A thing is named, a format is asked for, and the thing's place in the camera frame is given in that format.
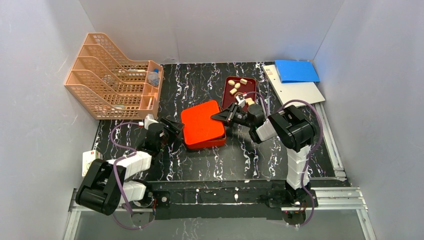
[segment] orange lid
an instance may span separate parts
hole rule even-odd
[[[219,112],[220,107],[215,100],[184,109],[181,112],[184,142],[194,145],[222,137],[225,134],[224,124],[211,119],[212,115]]]

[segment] robotic arm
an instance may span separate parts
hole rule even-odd
[[[233,102],[227,109],[211,118],[223,122],[227,127],[232,127],[233,124],[249,127],[249,135],[257,144],[278,136],[287,148],[288,174],[285,187],[289,192],[288,200],[292,204],[304,201],[307,193],[302,189],[301,178],[307,154],[317,133],[314,125],[293,105],[284,111],[269,115],[266,119],[261,106],[252,104],[245,112],[242,110],[245,105],[244,96],[239,95],[236,99],[237,103]],[[307,172],[303,175],[303,184],[308,191],[311,189]]]
[[[150,203],[151,197],[145,196],[147,183],[143,181],[127,181],[138,172],[150,168],[152,157],[157,156],[164,145],[174,143],[181,137],[184,124],[173,122],[166,118],[154,120],[152,115],[146,116],[139,126],[146,129],[145,138],[133,152],[116,165],[118,178],[123,183],[122,188],[129,202],[142,201]],[[124,198],[114,174],[114,162],[117,159],[95,159],[84,177],[76,193],[75,202],[105,215],[111,215]]]

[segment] orange plastic organizer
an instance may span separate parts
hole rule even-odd
[[[181,122],[184,124],[182,133],[184,142],[189,149],[217,147],[225,144],[227,137],[224,124],[211,119],[220,112],[218,102],[208,101],[181,112]]]
[[[146,81],[155,69],[158,86]],[[154,61],[130,60],[106,34],[89,33],[64,85],[95,119],[156,118],[163,75]]]

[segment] white box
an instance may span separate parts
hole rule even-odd
[[[82,176],[85,177],[92,162],[96,159],[103,159],[103,155],[97,150],[82,153]]]

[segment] gray floor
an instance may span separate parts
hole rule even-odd
[[[130,226],[130,217],[117,217]],[[111,216],[93,211],[81,214],[78,240],[361,240],[365,239],[355,210],[319,210],[302,228],[286,226],[283,221],[264,218],[185,218],[153,221],[144,230],[125,230]]]

